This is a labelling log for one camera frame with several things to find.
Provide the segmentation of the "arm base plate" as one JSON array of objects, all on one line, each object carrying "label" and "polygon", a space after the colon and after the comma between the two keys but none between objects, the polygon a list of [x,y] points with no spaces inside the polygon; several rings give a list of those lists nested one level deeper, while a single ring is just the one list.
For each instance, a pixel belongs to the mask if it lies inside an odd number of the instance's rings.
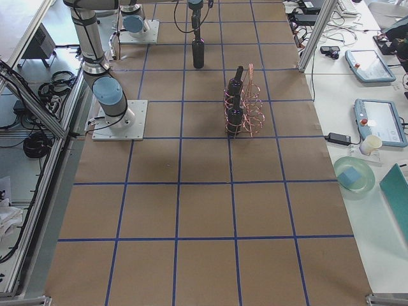
[{"label": "arm base plate", "polygon": [[146,45],[156,44],[159,32],[159,20],[144,20],[143,24],[137,22],[135,26],[122,26],[120,30],[121,45]]},{"label": "arm base plate", "polygon": [[94,141],[143,140],[147,117],[147,100],[129,100],[127,112],[116,119],[106,116],[100,107],[92,132]]}]

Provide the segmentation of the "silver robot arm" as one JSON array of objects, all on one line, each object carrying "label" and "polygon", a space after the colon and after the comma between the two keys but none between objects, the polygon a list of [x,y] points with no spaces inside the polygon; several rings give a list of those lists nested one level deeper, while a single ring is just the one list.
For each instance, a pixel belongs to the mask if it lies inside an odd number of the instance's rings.
[{"label": "silver robot arm", "polygon": [[99,29],[96,11],[118,10],[124,30],[139,33],[147,21],[142,8],[147,1],[65,1],[71,11],[76,34],[82,51],[84,78],[105,113],[107,127],[130,126],[135,114],[129,109],[128,100],[120,83],[110,74]]},{"label": "silver robot arm", "polygon": [[123,5],[120,7],[123,29],[132,37],[141,36],[150,30],[141,4]]}]

